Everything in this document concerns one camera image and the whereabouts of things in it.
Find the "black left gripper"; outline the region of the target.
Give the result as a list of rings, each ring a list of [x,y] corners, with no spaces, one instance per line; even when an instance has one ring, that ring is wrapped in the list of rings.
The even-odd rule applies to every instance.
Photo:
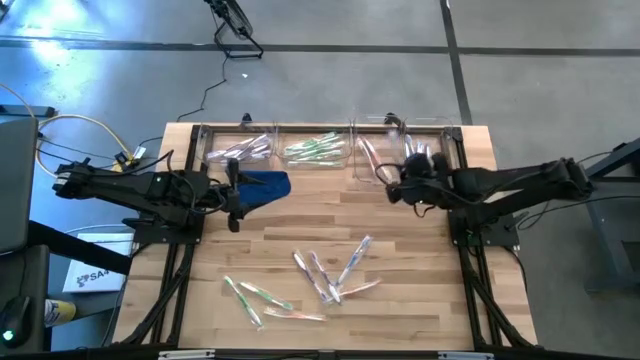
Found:
[[[214,206],[209,210],[210,213],[225,212],[227,213],[228,229],[237,233],[240,231],[239,213],[241,210],[240,198],[238,191],[239,181],[252,181],[239,183],[239,188],[254,188],[265,186],[264,177],[261,173],[241,173],[239,175],[239,162],[237,159],[231,159],[227,162],[226,174],[229,183],[226,185],[216,185],[213,187],[215,202]]]

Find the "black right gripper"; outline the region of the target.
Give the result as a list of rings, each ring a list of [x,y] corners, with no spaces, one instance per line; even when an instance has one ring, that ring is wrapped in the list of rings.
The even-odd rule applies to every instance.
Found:
[[[405,172],[404,163],[391,164],[399,175],[399,181],[387,185],[387,198],[395,204],[403,200],[406,204],[415,205],[422,202],[433,206],[450,206],[450,190],[446,177],[450,167],[443,153],[435,153],[430,159],[432,173],[426,177],[412,177]]]

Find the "orange white toothbrush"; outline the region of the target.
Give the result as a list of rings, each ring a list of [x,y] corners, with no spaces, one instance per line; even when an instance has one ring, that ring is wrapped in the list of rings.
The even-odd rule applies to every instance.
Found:
[[[343,297],[343,296],[351,296],[351,295],[363,292],[365,290],[371,289],[371,288],[377,286],[378,284],[380,284],[381,281],[382,281],[382,279],[376,279],[374,281],[365,282],[363,284],[354,286],[352,288],[340,290],[339,294],[340,294],[341,297]]]
[[[327,318],[321,314],[305,314],[295,310],[287,310],[274,307],[266,307],[263,310],[264,315],[282,319],[296,319],[296,320],[309,320],[317,322],[326,322]]]
[[[356,144],[358,145],[364,156],[367,158],[373,177],[376,178],[380,183],[384,183],[386,181],[386,178],[382,176],[378,170],[378,166],[380,165],[380,157],[376,153],[371,142],[363,136],[358,136]]]

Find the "green white toothbrush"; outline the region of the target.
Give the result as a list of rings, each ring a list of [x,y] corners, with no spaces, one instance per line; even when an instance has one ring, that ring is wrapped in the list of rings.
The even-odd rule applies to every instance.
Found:
[[[288,146],[284,150],[285,156],[310,156],[319,152],[340,149],[345,145],[344,141],[329,143],[299,143]]]
[[[260,288],[259,286],[249,283],[249,282],[240,282],[240,285],[250,291],[251,293],[263,298],[265,301],[277,305],[280,308],[283,308],[285,310],[293,310],[294,307],[291,303],[289,303],[288,301],[274,295],[273,293]]]
[[[336,134],[328,133],[328,134],[325,134],[324,136],[321,136],[321,137],[310,138],[310,139],[307,139],[305,141],[289,145],[289,146],[287,146],[285,148],[285,150],[286,151],[304,150],[304,149],[307,149],[307,148],[311,148],[313,146],[317,146],[317,145],[332,141],[336,137],[337,137]]]
[[[324,144],[327,142],[332,142],[332,141],[337,141],[340,140],[341,137],[336,133],[336,132],[328,132],[325,134],[322,134],[318,137],[312,137],[309,139],[304,140],[301,143],[301,146],[304,148],[307,147],[312,147],[312,146],[318,146],[320,144]]]
[[[260,319],[259,315],[256,313],[256,311],[254,310],[254,308],[250,305],[250,303],[248,302],[247,298],[245,297],[245,295],[242,293],[242,291],[238,288],[238,286],[236,285],[236,283],[233,281],[233,279],[231,277],[229,277],[228,275],[225,275],[223,277],[224,282],[232,289],[232,291],[234,292],[236,298],[238,299],[238,301],[241,303],[241,306],[243,307],[244,311],[247,313],[251,323],[257,328],[257,329],[262,329],[263,328],[263,322]]]
[[[315,161],[323,159],[340,158],[343,155],[341,148],[335,149],[312,149],[306,152],[301,152],[294,156],[297,161]]]

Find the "blue cloth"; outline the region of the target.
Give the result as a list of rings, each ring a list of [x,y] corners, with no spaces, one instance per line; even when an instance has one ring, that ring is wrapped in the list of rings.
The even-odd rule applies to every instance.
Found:
[[[261,173],[265,186],[254,188],[239,188],[239,183],[252,181],[239,181],[238,191],[240,204],[251,210],[268,205],[282,199],[291,192],[291,182],[287,172],[284,171],[245,171],[243,173]]]

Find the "clear plastic bin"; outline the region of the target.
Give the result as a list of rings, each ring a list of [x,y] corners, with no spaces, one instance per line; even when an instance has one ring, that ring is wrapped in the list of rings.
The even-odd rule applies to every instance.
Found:
[[[346,123],[292,123],[292,124],[336,124],[336,125],[352,125],[350,122]],[[340,158],[323,159],[315,161],[297,161],[294,156],[285,156],[284,150],[287,146],[302,142],[312,137],[318,137],[322,134],[328,133],[278,133],[277,145],[275,155],[281,161],[283,166],[290,170],[339,170],[347,167],[349,159],[352,155],[352,132],[336,132],[341,139],[332,142],[344,141],[345,145],[341,148],[343,155]]]
[[[356,118],[353,125],[385,125],[384,118],[386,114],[363,115],[359,118]],[[402,164],[405,159],[405,153],[403,149],[404,140],[402,139],[402,136],[405,134],[405,122],[401,118],[400,120],[402,121],[402,123],[400,126],[397,126],[398,130],[390,130],[384,134],[358,134],[352,132],[352,165],[353,176],[355,179],[366,184],[379,186],[385,186],[386,184],[399,180],[399,175],[396,170],[391,167],[391,164]],[[358,136],[363,136],[367,140],[369,140],[373,145],[376,153],[380,157],[380,165],[378,166],[378,170],[379,173],[386,178],[386,181],[384,183],[380,183],[376,178],[373,177],[367,158],[364,156],[364,154],[356,144]]]
[[[237,123],[234,125],[240,125],[241,127],[245,127],[245,126],[253,126],[253,125],[258,125],[258,124],[269,124],[269,125],[275,125],[275,124],[270,124],[270,123],[254,123],[251,122],[249,124],[242,124],[242,123]],[[276,141],[277,141],[277,132],[249,132],[249,133],[219,133],[219,132],[213,132],[211,130],[205,129],[204,127],[201,127],[201,138],[203,140],[206,141],[205,145],[201,145],[199,147],[199,150],[202,152],[202,164],[210,169],[211,171],[221,171],[224,170],[227,166],[227,162],[231,159],[213,159],[213,160],[207,160],[206,159],[206,155],[209,152],[212,152],[214,150],[223,150],[223,149],[227,149],[243,140],[249,139],[249,138],[253,138],[253,137],[258,137],[260,135],[268,135],[269,138],[271,139],[271,147],[272,147],[272,155],[271,157],[274,155],[275,153],[275,148],[276,148]],[[269,170],[271,168],[271,157],[268,160],[265,161],[261,161],[258,163],[253,163],[253,164],[241,164],[239,163],[239,168],[241,170]]]
[[[453,127],[453,123],[446,117],[423,117],[423,118],[405,118],[403,119],[405,122],[405,128],[408,126],[438,126],[445,127],[451,126]],[[421,141],[426,148],[426,145],[430,145],[432,148],[433,154],[435,153],[443,153],[448,161],[450,172],[446,177],[447,184],[452,189],[450,173],[451,171],[458,165],[457,155],[456,155],[456,143],[452,136],[448,134],[442,135],[410,135],[413,140],[413,147],[415,150],[416,143]]]

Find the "black yellow plug adapter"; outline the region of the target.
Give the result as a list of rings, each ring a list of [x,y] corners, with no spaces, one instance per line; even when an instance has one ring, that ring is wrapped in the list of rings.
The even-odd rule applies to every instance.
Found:
[[[145,147],[138,146],[132,154],[127,155],[124,152],[116,154],[110,170],[115,172],[138,170],[141,167],[141,160],[145,152]]]

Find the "silver aluminium extrusion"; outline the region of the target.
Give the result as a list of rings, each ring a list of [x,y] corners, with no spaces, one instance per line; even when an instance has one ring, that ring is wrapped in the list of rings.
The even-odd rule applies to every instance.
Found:
[[[216,351],[211,349],[161,351],[157,360],[214,360]]]
[[[495,360],[491,353],[443,351],[438,353],[438,360]]]

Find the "white printed box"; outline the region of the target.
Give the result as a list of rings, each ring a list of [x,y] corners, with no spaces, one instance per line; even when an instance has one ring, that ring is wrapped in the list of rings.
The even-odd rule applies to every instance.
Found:
[[[77,237],[120,255],[130,256],[133,251],[132,233],[78,233]],[[63,292],[113,292],[121,289],[124,280],[125,276],[122,274],[71,260]]]

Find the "black diagonal beam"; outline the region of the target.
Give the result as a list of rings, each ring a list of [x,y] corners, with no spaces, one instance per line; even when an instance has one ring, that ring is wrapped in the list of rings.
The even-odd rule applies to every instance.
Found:
[[[129,256],[85,242],[33,220],[28,223],[27,245],[45,245],[59,256],[122,275],[129,274],[132,263]]]

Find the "dark grey metal stand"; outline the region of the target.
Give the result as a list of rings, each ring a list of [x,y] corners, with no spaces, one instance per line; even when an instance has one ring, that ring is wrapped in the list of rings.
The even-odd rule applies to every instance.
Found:
[[[640,137],[578,163],[594,182],[585,203],[606,270],[585,282],[591,294],[640,289]]]

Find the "yellow white can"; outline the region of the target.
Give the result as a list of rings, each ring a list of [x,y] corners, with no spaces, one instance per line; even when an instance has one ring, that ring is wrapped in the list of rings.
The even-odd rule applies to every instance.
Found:
[[[71,322],[76,315],[76,306],[71,302],[46,299],[44,325],[51,328]]]

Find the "black flat device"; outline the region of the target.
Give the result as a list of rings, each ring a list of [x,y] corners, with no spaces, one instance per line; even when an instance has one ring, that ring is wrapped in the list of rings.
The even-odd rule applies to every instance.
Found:
[[[0,254],[27,242],[37,133],[35,119],[0,123]]]

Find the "black desk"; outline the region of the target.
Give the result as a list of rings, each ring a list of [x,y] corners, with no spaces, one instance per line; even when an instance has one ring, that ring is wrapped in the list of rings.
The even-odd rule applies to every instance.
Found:
[[[0,358],[48,351],[51,331],[44,325],[48,292],[49,252],[44,246],[0,254]],[[29,298],[23,324],[7,324],[7,305]]]

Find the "black computer mouse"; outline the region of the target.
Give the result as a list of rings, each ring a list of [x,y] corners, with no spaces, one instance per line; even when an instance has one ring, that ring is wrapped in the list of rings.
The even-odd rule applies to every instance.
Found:
[[[0,341],[7,348],[24,344],[31,332],[31,298],[15,296],[0,310]]]

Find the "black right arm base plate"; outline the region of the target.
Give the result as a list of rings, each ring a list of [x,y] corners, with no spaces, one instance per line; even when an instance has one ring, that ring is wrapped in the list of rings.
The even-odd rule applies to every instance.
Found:
[[[518,247],[516,221],[512,215],[486,216],[477,209],[447,212],[451,241],[455,246]]]

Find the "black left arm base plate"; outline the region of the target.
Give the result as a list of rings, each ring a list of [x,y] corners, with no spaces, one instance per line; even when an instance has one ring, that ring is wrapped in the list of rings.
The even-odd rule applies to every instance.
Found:
[[[134,230],[134,241],[140,244],[190,245],[200,242],[204,217],[189,214],[182,227],[169,226],[154,216],[141,213],[138,218],[125,218],[123,223]]]

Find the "black diagonal frame strut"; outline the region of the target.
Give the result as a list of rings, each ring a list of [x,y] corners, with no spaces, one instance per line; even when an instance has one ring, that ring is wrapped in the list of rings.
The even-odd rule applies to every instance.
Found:
[[[481,283],[479,276],[474,270],[465,270],[463,272],[463,284],[471,328],[471,337],[475,348],[479,348],[481,345],[486,344],[481,333],[475,295],[478,295],[480,297],[485,305],[486,310],[494,319],[497,328],[505,335],[506,339],[510,342],[512,347],[534,348],[534,345],[526,340],[511,324],[504,312],[494,300],[493,296]]]
[[[174,306],[174,317],[171,326],[169,336],[166,344],[177,345],[179,342],[179,335],[181,332],[182,319],[184,316],[184,307],[186,303],[186,295],[188,290],[188,283],[191,272],[192,261],[183,256],[180,266],[175,272],[173,278],[162,291],[151,307],[145,318],[134,331],[120,341],[121,344],[127,345],[140,345],[152,327],[164,318],[162,312],[166,309],[169,300],[173,297],[175,292],[178,292],[176,303]]]

